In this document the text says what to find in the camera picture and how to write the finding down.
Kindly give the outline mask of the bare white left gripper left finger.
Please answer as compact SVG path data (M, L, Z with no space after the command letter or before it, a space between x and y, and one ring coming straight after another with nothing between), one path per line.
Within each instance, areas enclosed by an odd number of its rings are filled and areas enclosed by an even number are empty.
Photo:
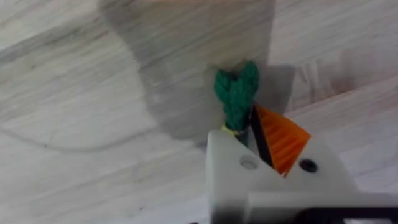
M208 134L206 190L210 223L243 223L251 192L283 191L283 178L225 131Z

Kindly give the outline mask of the white orange left gripper right finger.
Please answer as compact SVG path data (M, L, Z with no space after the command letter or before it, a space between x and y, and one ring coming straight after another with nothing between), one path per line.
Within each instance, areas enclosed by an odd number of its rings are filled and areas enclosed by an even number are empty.
M254 105L251 128L259 157L282 177L285 186L306 192L357 190L330 147L293 121Z

